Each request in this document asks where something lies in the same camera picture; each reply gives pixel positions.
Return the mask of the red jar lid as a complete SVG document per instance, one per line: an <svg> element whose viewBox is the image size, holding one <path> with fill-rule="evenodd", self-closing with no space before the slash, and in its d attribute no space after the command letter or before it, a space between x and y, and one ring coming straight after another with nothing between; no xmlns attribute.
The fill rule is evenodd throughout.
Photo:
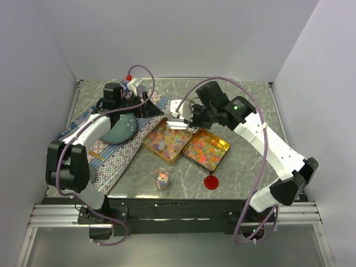
<svg viewBox="0 0 356 267"><path fill-rule="evenodd" d="M204 179L204 186L208 189L208 190L215 190L218 188L219 186L219 179L214 176L214 175L208 175L205 179Z"/></svg>

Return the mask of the clear glass jar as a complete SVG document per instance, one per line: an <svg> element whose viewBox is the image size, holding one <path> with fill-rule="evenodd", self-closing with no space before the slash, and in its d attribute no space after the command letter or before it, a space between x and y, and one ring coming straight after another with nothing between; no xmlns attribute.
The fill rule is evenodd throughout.
<svg viewBox="0 0 356 267"><path fill-rule="evenodd" d="M154 171L154 182L157 190L164 191L170 186L169 173L163 168Z"/></svg>

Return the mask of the metal scoop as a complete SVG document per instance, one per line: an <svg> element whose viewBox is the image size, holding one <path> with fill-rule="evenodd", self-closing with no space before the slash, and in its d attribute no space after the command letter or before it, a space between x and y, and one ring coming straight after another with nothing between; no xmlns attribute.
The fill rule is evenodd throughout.
<svg viewBox="0 0 356 267"><path fill-rule="evenodd" d="M186 130L190 126L190 122L184 118L181 118L181 117L168 118L166 123L167 123L167 126L173 130Z"/></svg>

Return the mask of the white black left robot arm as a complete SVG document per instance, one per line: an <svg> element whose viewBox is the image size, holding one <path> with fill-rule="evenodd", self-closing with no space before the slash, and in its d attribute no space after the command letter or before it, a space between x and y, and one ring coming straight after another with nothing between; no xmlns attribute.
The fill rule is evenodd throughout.
<svg viewBox="0 0 356 267"><path fill-rule="evenodd" d="M116 127L125 116L135 120L162 115L141 86L139 78L127 79L125 84L105 84L99 99L86 121L63 140L48 145L46 183L62 196L75 197L91 208L91 217L105 223L111 216L107 197L90 181L87 155L93 145L104 135L116 133Z"/></svg>

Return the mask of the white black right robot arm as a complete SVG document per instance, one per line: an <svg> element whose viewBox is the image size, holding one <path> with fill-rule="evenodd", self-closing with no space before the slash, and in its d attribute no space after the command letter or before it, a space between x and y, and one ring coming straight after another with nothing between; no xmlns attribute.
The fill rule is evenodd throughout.
<svg viewBox="0 0 356 267"><path fill-rule="evenodd" d="M244 97L230 100L215 81L196 91L201 104L185 102L179 109L191 126L210 128L212 124L228 127L245 139L274 169L277 178L253 193L243 209L249 221L257 221L263 211L274 205L290 206L314 176L319 163L293 150L266 122L257 109Z"/></svg>

